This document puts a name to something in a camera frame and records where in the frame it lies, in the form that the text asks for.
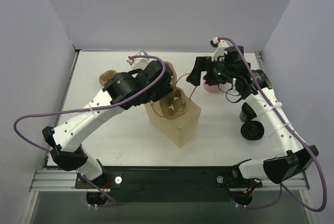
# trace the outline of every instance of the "white table surface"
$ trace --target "white table surface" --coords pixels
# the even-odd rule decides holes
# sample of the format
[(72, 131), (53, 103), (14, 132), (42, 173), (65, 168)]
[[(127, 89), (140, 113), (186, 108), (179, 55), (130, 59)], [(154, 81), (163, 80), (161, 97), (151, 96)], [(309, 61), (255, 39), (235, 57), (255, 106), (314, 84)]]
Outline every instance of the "white table surface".
[[(64, 104), (64, 110), (84, 107), (101, 89), (99, 76), (109, 70), (128, 72), (129, 55), (137, 52), (85, 52), (81, 51), (74, 69)], [(189, 73), (195, 57), (210, 53), (148, 52), (174, 65), (177, 76)], [(245, 54), (252, 69), (258, 69), (255, 54)], [(178, 86), (190, 95), (193, 86), (183, 77)], [(228, 90), (230, 85), (222, 85)], [(252, 142), (245, 140), (240, 127), (239, 113), (243, 102), (229, 103), (225, 94), (208, 93), (202, 86), (193, 95), (201, 107), (195, 135), (178, 148), (149, 121), (144, 105), (132, 107), (111, 118), (92, 133), (82, 145), (104, 166), (231, 166), (245, 159), (275, 156), (268, 136)], [(62, 115), (62, 124), (73, 114)], [(48, 166), (56, 166), (50, 157)]]

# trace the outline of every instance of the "screw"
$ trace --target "screw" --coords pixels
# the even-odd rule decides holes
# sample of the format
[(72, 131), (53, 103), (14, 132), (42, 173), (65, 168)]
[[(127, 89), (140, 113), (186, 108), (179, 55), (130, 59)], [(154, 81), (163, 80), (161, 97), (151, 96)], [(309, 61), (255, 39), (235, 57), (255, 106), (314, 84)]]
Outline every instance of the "screw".
[(223, 176), (218, 176), (217, 177), (217, 182), (218, 183), (220, 183), (220, 184), (223, 183), (223, 180), (224, 180)]
[(122, 182), (122, 177), (117, 176), (117, 177), (115, 178), (115, 183), (116, 183), (116, 184), (121, 184), (121, 182)]

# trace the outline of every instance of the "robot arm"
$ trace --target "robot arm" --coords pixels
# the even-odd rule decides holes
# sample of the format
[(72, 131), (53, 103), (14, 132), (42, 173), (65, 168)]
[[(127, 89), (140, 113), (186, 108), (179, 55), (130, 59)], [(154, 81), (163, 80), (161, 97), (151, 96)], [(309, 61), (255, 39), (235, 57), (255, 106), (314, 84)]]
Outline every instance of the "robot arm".
[[(115, 74), (84, 108), (102, 107), (121, 102), (148, 86), (162, 71), (162, 66), (158, 61), (149, 62), (141, 58), (130, 63), (132, 68), (141, 67), (143, 69)], [(55, 128), (46, 127), (42, 133), (45, 141), (52, 147), (50, 153), (54, 162), (65, 171), (77, 170), (97, 186), (103, 186), (106, 183), (106, 177), (102, 164), (89, 155), (81, 143), (110, 118), (132, 106), (147, 103), (150, 100), (158, 101), (166, 96), (173, 90), (172, 75), (172, 70), (167, 66), (163, 77), (136, 99), (120, 107), (80, 113)]]
[[(211, 41), (213, 47), (219, 48), (219, 44), (221, 43), (217, 42), (215, 44), (215, 39)], [(276, 154), (275, 157), (260, 160), (250, 159), (235, 165), (236, 176), (240, 179), (268, 178), (273, 183), (278, 184), (303, 172), (313, 160), (272, 110), (276, 108), (287, 125), (292, 128), (281, 108), (282, 103), (276, 99), (268, 77), (262, 70), (252, 70), (261, 89), (272, 102), (272, 107), (257, 91), (235, 47), (224, 48), (223, 51), (223, 55), (216, 56), (214, 59), (211, 57), (197, 57), (194, 69), (186, 80), (194, 86), (199, 86), (200, 73), (206, 71), (207, 73), (204, 76), (206, 84), (210, 86), (232, 84), (233, 88), (239, 92), (241, 98), (245, 101), (240, 115), (241, 120), (245, 122), (241, 128), (242, 135), (248, 140), (258, 140), (266, 132)], [(318, 155), (315, 146), (310, 146), (310, 149), (315, 156)]]

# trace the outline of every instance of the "white cable connector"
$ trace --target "white cable connector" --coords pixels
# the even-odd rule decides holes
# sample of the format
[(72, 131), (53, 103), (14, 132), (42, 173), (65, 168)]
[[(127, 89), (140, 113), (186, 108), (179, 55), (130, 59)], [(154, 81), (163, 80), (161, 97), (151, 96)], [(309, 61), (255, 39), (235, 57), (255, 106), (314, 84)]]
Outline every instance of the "white cable connector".
[(235, 204), (235, 208), (237, 208), (237, 209), (239, 208), (239, 204), (238, 203)]
[(235, 92), (235, 83), (236, 83), (236, 78), (233, 78), (232, 80), (232, 90)]
[[(135, 56), (147, 55), (147, 52), (140, 51)], [(130, 56), (126, 59), (126, 62), (131, 65), (132, 70), (134, 69), (142, 69), (144, 70), (147, 67), (148, 63), (150, 62), (148, 58), (133, 58), (130, 60)]]
[(212, 42), (216, 45), (216, 44), (218, 44), (220, 42), (220, 40), (218, 39), (218, 37), (214, 37), (212, 39)]
[(225, 54), (225, 48), (228, 48), (229, 45), (226, 43), (226, 41), (224, 40), (219, 40), (218, 37), (215, 37), (214, 39), (212, 39), (212, 42), (214, 45), (217, 45), (216, 50), (213, 53), (212, 56), (212, 61), (218, 61), (218, 58), (220, 56), (224, 56)]

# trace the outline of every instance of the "purple cable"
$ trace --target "purple cable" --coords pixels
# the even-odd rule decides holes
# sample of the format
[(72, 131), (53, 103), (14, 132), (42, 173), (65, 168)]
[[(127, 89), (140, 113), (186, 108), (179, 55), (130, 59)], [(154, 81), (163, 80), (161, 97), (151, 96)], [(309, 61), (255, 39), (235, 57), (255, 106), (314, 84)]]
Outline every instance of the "purple cable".
[[(270, 102), (270, 100), (268, 99), (268, 97), (265, 95), (265, 93), (262, 91), (259, 83), (256, 80), (256, 77), (254, 76), (252, 70), (250, 69), (244, 55), (242, 54), (241, 50), (239, 49), (239, 47), (236, 45), (236, 43), (231, 40), (230, 38), (225, 38), (225, 37), (218, 37), (219, 40), (227, 40), (229, 42), (232, 43), (232, 45), (236, 48), (238, 54), (240, 55), (242, 61), (244, 62), (251, 78), (253, 79), (253, 82), (257, 88), (257, 90), (261, 93), (261, 95), (265, 98), (266, 102), (270, 105), (273, 106), (272, 103)], [(281, 116), (281, 114), (278, 112), (278, 110), (276, 108), (273, 108), (274, 112), (276, 113), (277, 117), (280, 119), (280, 121), (283, 124), (286, 124), (285, 120), (283, 119), (283, 117)], [(296, 200), (298, 201), (300, 204), (302, 204), (305, 208), (307, 208), (310, 211), (313, 212), (321, 212), (325, 209), (326, 204), (327, 204), (327, 185), (326, 185), (326, 181), (325, 181), (325, 176), (323, 173), (323, 170), (321, 169), (320, 163), (317, 159), (317, 157), (312, 153), (312, 151), (310, 150), (310, 148), (308, 147), (308, 145), (297, 135), (297, 133), (295, 133), (288, 125), (285, 126), (287, 128), (287, 130), (300, 142), (300, 144), (303, 146), (303, 148), (306, 149), (306, 151), (309, 153), (309, 155), (312, 157), (312, 159), (314, 160), (314, 164), (317, 167), (317, 170), (319, 172), (319, 176), (320, 176), (320, 180), (321, 180), (321, 185), (323, 187), (323, 203), (321, 204), (321, 206), (319, 208), (311, 208), (309, 206), (307, 206), (305, 203), (303, 203), (301, 200), (299, 200), (297, 198), (297, 196), (295, 196), (289, 189), (287, 189), (286, 186), (284, 186), (281, 183), (281, 186)]]
[(264, 209), (264, 208), (272, 207), (273, 205), (276, 205), (276, 204), (281, 200), (281, 198), (282, 198), (282, 193), (283, 193), (283, 189), (282, 189), (282, 185), (280, 185), (280, 194), (278, 195), (276, 201), (274, 201), (273, 203), (270, 203), (270, 204), (268, 204), (268, 205), (259, 206), (259, 207), (252, 207), (252, 206), (246, 206), (246, 207), (244, 207), (243, 205), (240, 205), (240, 204), (238, 204), (237, 202), (235, 202), (233, 199), (231, 199), (231, 200), (232, 200), (232, 202), (233, 202), (234, 204), (237, 204), (238, 207), (242, 207), (242, 208), (245, 208), (245, 209), (255, 209), (255, 210), (259, 210), (259, 209)]
[(90, 184), (92, 187), (94, 187), (95, 189), (97, 189), (101, 194), (105, 195), (109, 200), (111, 200), (113, 203), (112, 205), (109, 205), (109, 207), (113, 206), (113, 207), (118, 207), (119, 204), (117, 201), (115, 201), (109, 194), (107, 194), (105, 191), (103, 191), (102, 189), (100, 189), (98, 186), (96, 186), (94, 183), (92, 183), (86, 176), (84, 176), (83, 174), (81, 175), (81, 177), (88, 182), (88, 184)]
[[(141, 56), (131, 56), (130, 59), (134, 59), (134, 58), (152, 58), (155, 59), (157, 61), (160, 62), (160, 64), (162, 65), (162, 71), (159, 74), (159, 76), (151, 83), (149, 84), (147, 87), (145, 87), (144, 89), (142, 89), (141, 91), (139, 91), (138, 93), (132, 95), (131, 97), (113, 104), (113, 105), (105, 105), (103, 107), (95, 107), (95, 108), (91, 108), (94, 111), (97, 110), (105, 110), (105, 109), (110, 109), (110, 108), (115, 108), (115, 107), (119, 107), (121, 105), (124, 105), (125, 103), (128, 103), (129, 101), (133, 100), (134, 98), (137, 98), (139, 95), (143, 94), (144, 92), (146, 92), (147, 90), (149, 90), (151, 87), (153, 87), (164, 75), (165, 71), (166, 71), (166, 65), (165, 63), (162, 61), (162, 59), (155, 57), (155, 56), (150, 56), (150, 55), (141, 55)], [(36, 117), (47, 117), (47, 116), (55, 116), (55, 115), (61, 115), (61, 114), (68, 114), (68, 113), (82, 113), (82, 112), (89, 112), (91, 110), (90, 108), (84, 108), (84, 109), (74, 109), (74, 110), (67, 110), (67, 111), (60, 111), (60, 112), (54, 112), (54, 113), (41, 113), (41, 114), (28, 114), (28, 115), (24, 115), (21, 116), (20, 118), (16, 119), (14, 122), (14, 131), (15, 133), (17, 133), (18, 136), (20, 136), (23, 140), (25, 140), (26, 142), (28, 142), (29, 144), (42, 149), (46, 152), (50, 152), (50, 150), (32, 142), (31, 140), (29, 140), (28, 138), (24, 137), (23, 134), (20, 133), (20, 131), (17, 129), (17, 124), (26, 118), (36, 118)], [(94, 183), (92, 183), (88, 178), (86, 178), (85, 176), (83, 176), (83, 178), (93, 187), (95, 187), (97, 190), (99, 190), (103, 195), (105, 195), (108, 199), (110, 199), (111, 201), (113, 201), (115, 204), (118, 205), (117, 201), (115, 201), (109, 194), (107, 194), (106, 192), (102, 191), (100, 188), (98, 188)]]

